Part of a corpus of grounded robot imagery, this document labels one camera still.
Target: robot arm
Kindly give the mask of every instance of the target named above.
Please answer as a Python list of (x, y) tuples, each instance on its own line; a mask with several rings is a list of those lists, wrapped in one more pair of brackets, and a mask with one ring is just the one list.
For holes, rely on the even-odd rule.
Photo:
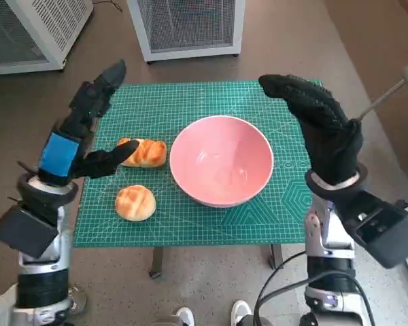
[(38, 170), (26, 167), (18, 179), (21, 200), (0, 218), (0, 241), (20, 251), (11, 325), (62, 325), (67, 318), (72, 305), (68, 294), (72, 231), (65, 207), (78, 192), (72, 180), (115, 173), (139, 146), (129, 141), (110, 152), (85, 155), (97, 119), (109, 109), (109, 100), (125, 74), (125, 63), (120, 60), (93, 83), (82, 84), (69, 115), (53, 126)]
[[(364, 190), (367, 170), (357, 162), (361, 119), (348, 120), (328, 90), (299, 77), (265, 75), (259, 82), (267, 96), (287, 102), (309, 155), (311, 170), (305, 175), (313, 192), (305, 218), (309, 278), (330, 271), (355, 277), (355, 242), (385, 268), (408, 258), (408, 212)], [(301, 325), (368, 325), (362, 297), (343, 274), (310, 282), (305, 300), (312, 313)]]

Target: pink bowl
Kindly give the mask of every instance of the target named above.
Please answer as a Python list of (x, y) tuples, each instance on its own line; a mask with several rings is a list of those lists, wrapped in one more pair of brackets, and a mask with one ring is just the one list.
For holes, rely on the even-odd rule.
[(175, 182), (189, 196), (207, 206), (232, 207), (269, 182), (273, 153), (263, 133), (249, 122), (215, 115), (180, 132), (169, 164)]

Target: metal grille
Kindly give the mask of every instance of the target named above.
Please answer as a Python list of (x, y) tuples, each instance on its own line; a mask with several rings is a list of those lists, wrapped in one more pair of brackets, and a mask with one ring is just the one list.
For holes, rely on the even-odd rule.
[(138, 0), (153, 53), (233, 45), (235, 0)]
[(0, 0), (0, 64), (45, 59), (5, 0)]
[(84, 0), (33, 0), (32, 6), (62, 51), (88, 9)]

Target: blue label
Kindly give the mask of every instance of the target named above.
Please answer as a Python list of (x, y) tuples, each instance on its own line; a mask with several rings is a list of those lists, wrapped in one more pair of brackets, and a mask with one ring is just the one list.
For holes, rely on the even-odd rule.
[(52, 132), (39, 160), (39, 168), (58, 177), (66, 177), (79, 144)]

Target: person's foot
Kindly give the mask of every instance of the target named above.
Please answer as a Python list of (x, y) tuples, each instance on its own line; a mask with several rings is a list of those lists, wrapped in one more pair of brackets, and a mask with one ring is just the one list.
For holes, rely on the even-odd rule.
[(252, 314), (250, 306), (243, 300), (236, 301), (233, 305), (233, 309), (231, 309), (231, 326), (236, 326), (244, 316), (249, 314)]
[(180, 308), (175, 315), (179, 316), (187, 326), (195, 326), (195, 320), (191, 309), (187, 307)]

